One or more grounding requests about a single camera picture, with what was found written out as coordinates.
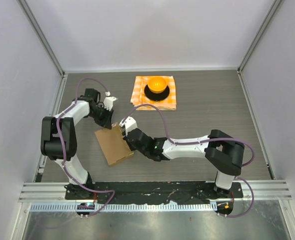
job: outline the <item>orange bowl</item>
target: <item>orange bowl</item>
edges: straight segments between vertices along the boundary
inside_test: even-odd
[[[160,94],[167,88],[167,81],[161,76],[151,77],[147,86],[151,90],[152,93]]]

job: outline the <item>wooden tabletop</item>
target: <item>wooden tabletop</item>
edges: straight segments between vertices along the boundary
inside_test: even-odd
[[[114,102],[112,122],[119,122],[133,105],[130,98],[136,76],[173,76],[176,84],[177,109],[163,111],[169,134],[175,139],[197,138],[219,129],[228,135],[252,144],[256,159],[242,169],[247,180],[271,179],[258,136],[236,70],[211,71],[158,71],[158,72],[108,72],[69,74],[60,110],[68,107],[75,98],[80,79],[92,77],[102,81],[118,98]],[[86,80],[78,95],[85,88],[104,89],[96,82]],[[164,126],[156,111],[137,110],[133,114],[138,127],[148,136],[165,137]],[[177,158],[154,162],[136,151],[134,157],[108,166],[95,131],[101,129],[92,118],[82,119],[76,125],[77,156],[93,181],[189,181],[214,180],[217,170],[203,158]],[[251,158],[245,150],[243,162]],[[67,182],[68,178],[55,162],[46,161],[42,182]]]

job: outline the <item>wall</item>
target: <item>wall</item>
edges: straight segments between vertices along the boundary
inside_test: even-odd
[[[273,171],[295,202],[295,0],[286,0],[243,72]]]
[[[14,227],[23,182],[33,180],[59,80],[19,4],[0,0],[0,240]]]
[[[28,0],[64,70],[238,67],[273,0]]]

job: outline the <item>cardboard box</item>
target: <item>cardboard box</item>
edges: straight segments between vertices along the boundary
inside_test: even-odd
[[[95,132],[107,164],[112,167],[133,156],[127,142],[123,139],[120,126],[115,123],[112,129],[103,128]]]

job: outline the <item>checkered cloth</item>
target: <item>checkered cloth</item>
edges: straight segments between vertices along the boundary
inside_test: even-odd
[[[137,76],[135,78],[133,93],[131,97],[131,103],[136,107],[140,104],[152,104],[158,107],[160,110],[176,110],[177,109],[177,95],[176,95],[176,84],[173,76],[161,76],[163,77],[169,87],[169,95],[162,101],[152,101],[148,99],[144,94],[144,88],[148,84],[150,78],[156,76]],[[137,110],[155,110],[150,106],[142,106]]]

